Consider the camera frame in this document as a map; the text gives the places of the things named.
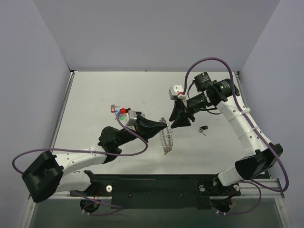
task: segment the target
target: purple cable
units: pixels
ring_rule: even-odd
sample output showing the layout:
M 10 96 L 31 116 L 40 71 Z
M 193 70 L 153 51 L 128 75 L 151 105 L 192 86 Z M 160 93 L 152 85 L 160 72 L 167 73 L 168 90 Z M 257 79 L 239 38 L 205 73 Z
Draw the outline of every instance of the purple cable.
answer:
M 239 105 L 238 103 L 238 100 L 237 100 L 237 96 L 236 96 L 236 91 L 235 91 L 235 88 L 234 88 L 234 82 L 233 82 L 233 74 L 232 74 L 232 70 L 230 68 L 230 66 L 228 65 L 227 62 L 225 62 L 223 59 L 221 58 L 218 58 L 218 57 L 207 57 L 207 58 L 202 58 L 200 59 L 199 61 L 195 62 L 192 66 L 190 66 L 190 68 L 188 69 L 186 75 L 185 75 L 185 89 L 183 91 L 182 94 L 185 94 L 186 91 L 187 91 L 187 80 L 188 80 L 188 76 L 189 76 L 189 73 L 191 72 L 191 70 L 199 63 L 202 63 L 202 62 L 205 62 L 207 60 L 216 60 L 218 62 L 221 62 L 222 64 L 225 65 L 225 67 L 227 68 L 228 72 L 229 72 L 229 76 L 230 76 L 230 82 L 231 82 L 231 89 L 232 89 L 232 95 L 233 95 L 233 99 L 237 105 L 237 108 L 240 112 L 242 112 L 242 108 L 241 106 Z M 249 119 L 249 117 L 246 115 L 246 113 L 243 114 L 243 116 L 245 117 L 245 119 L 248 121 L 249 125 L 254 128 L 255 126 L 253 125 L 253 123 L 251 122 L 251 120 Z M 265 188 L 265 189 L 268 189 L 268 190 L 271 190 L 271 191 L 275 191 L 275 192 L 285 192 L 288 187 L 289 187 L 289 178 L 288 178 L 288 175 L 287 175 L 287 172 L 286 172 L 286 169 L 281 161 L 281 159 L 279 158 L 279 156 L 276 154 L 276 152 L 274 151 L 274 149 L 272 149 L 272 147 L 267 143 L 267 141 L 265 140 L 265 138 L 258 132 L 257 129 L 254 129 L 254 132 L 257 134 L 257 136 L 263 141 L 263 143 L 268 147 L 268 149 L 271 151 L 271 153 L 273 154 L 273 156 L 275 157 L 275 159 L 277 160 L 277 162 L 279 163 L 281 169 L 282 169 L 282 172 L 284 174 L 284 178 L 285 178 L 285 187 L 282 189 L 282 190 L 277 190 L 277 189 L 273 189 L 271 187 L 268 187 L 266 185 L 263 185 L 263 184 L 260 184 L 259 182 L 251 179 L 252 182 L 254 182 L 255 184 L 258 184 L 259 186 Z
M 118 157 L 130 157 L 130 156 L 135 156 L 135 155 L 138 155 L 138 154 L 141 154 L 141 153 L 145 152 L 148 149 L 148 143 L 142 137 L 140 137 L 138 134 L 136 134 L 135 132 L 133 132 L 132 130 L 130 130 L 126 126 L 124 126 L 122 124 L 122 122 L 119 120 L 119 116 L 120 116 L 120 112 L 118 112 L 117 115 L 116 115 L 116 119 L 117 119 L 117 122 L 119 123 L 119 125 L 121 125 L 127 132 L 129 132 L 130 134 L 134 135 L 136 138 L 140 139 L 145 144 L 145 148 L 142 151 L 139 151 L 137 153 L 130 153 L 130 154 L 116 154 L 116 153 L 101 152 L 101 151 L 93 151 L 93 152 L 91 152 L 91 151 L 83 151 L 83 150 L 61 149 L 61 148 L 40 148 L 40 149 L 34 149 L 34 150 L 26 151 L 26 152 L 23 152 L 23 153 L 17 155 L 12 160 L 12 162 L 11 162 L 12 166 L 13 166 L 13 168 L 18 173 L 23 174 L 23 172 L 16 167 L 16 164 L 15 164 L 16 160 L 19 157 L 21 157 L 23 155 L 26 155 L 28 153 L 39 152 L 39 151 L 63 151 L 63 152 L 74 152 L 74 153 L 98 153 L 98 154 L 112 155 L 112 156 L 118 156 Z
M 73 193 L 73 194 L 75 194 L 75 195 L 77 195 L 77 196 L 79 196 L 79 197 L 82 197 L 82 198 L 84 198 L 84 199 L 87 199 L 87 200 L 89 200 L 89 201 L 91 201 L 91 202 L 94 202 L 94 203 L 99 203 L 99 204 L 102 204 L 102 205 L 105 205 L 105 206 L 109 206 L 109 207 L 113 207 L 113 208 L 117 208 L 116 210 L 113 210 L 113 211 L 110 211 L 110 212 L 107 212 L 107 213 L 99 213 L 99 214 L 97 214 L 97 213 L 89 213 L 89 215 L 92 215 L 92 216 L 106 216 L 106 215 L 112 215 L 112 214 L 114 214 L 114 213 L 117 213 L 117 212 L 119 212 L 119 211 L 121 211 L 122 209 L 123 209 L 123 207 L 121 207 L 121 206 L 117 206 L 117 205 L 113 205 L 113 204 L 109 204 L 109 203 L 104 203 L 104 202 L 100 202 L 100 201 L 97 201 L 97 200 L 95 200 L 95 199 L 91 199 L 91 198 L 89 198 L 89 197 L 87 197 L 87 196 L 84 196 L 84 195 L 81 195 L 81 194 L 79 194 L 78 192 L 76 192 L 76 191 L 71 191 L 71 193 Z
M 258 191 L 259 191 L 259 193 L 260 193 L 260 196 L 259 196 L 259 198 L 258 198 L 258 201 L 257 201 L 256 205 L 254 205 L 252 208 L 250 208 L 250 209 L 248 209 L 248 210 L 245 210 L 245 211 L 241 211 L 241 212 L 227 212 L 227 213 L 224 213 L 224 212 L 219 211 L 219 210 L 213 205 L 213 203 L 212 203 L 213 208 L 214 208 L 215 210 L 219 211 L 219 213 L 225 214 L 225 215 L 242 215 L 242 214 L 250 213 L 250 212 L 252 212 L 254 209 L 256 209 L 256 208 L 260 205 L 260 203 L 261 203 L 261 201 L 262 201 L 262 192 L 261 192 L 261 189 L 260 189 L 256 184 L 254 184 L 254 183 L 252 183 L 252 182 L 250 182 L 250 181 L 242 181 L 242 183 L 252 184 L 252 185 L 254 185 L 254 186 L 257 187 L 257 189 L 258 189 Z

